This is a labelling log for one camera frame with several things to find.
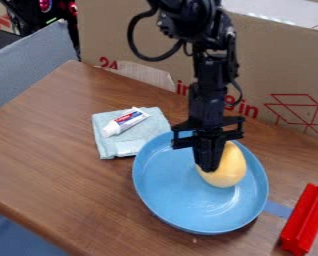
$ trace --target blue plate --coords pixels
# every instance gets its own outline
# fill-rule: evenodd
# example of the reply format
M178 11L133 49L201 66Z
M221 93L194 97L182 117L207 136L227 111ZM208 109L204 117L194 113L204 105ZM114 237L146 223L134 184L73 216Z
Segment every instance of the blue plate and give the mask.
M165 223L189 233L215 235L243 227L261 212L268 195L256 157L233 141L247 161L245 176L235 186L216 188L194 170L192 149L172 150L170 139L170 132L158 135L134 158L133 185L145 206Z

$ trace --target wooden table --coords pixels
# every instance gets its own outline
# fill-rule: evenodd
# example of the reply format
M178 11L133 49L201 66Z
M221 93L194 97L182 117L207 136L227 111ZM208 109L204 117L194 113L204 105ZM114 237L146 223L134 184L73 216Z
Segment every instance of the wooden table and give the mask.
M72 61L0 109L0 213L78 256L288 255L276 246L285 220L264 212L220 236L186 234L149 214L133 158L98 159L90 125L93 113L132 106L160 107L170 124L186 117L182 96ZM269 199L292 207L318 184L318 139L252 119L244 128Z

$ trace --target toothpaste tube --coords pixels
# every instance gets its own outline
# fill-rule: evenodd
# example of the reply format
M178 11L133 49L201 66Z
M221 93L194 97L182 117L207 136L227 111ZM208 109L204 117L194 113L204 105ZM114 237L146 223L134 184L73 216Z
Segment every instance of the toothpaste tube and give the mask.
M101 129L101 135L104 138L117 135L136 124L138 124L149 115L144 113L138 108L132 107L126 110L120 117L110 120Z

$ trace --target red block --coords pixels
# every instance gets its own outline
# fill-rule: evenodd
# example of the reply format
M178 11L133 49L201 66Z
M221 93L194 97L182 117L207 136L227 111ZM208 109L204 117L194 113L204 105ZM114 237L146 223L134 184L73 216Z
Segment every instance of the red block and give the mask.
M318 233L318 186L307 184L280 233L281 249L304 255Z

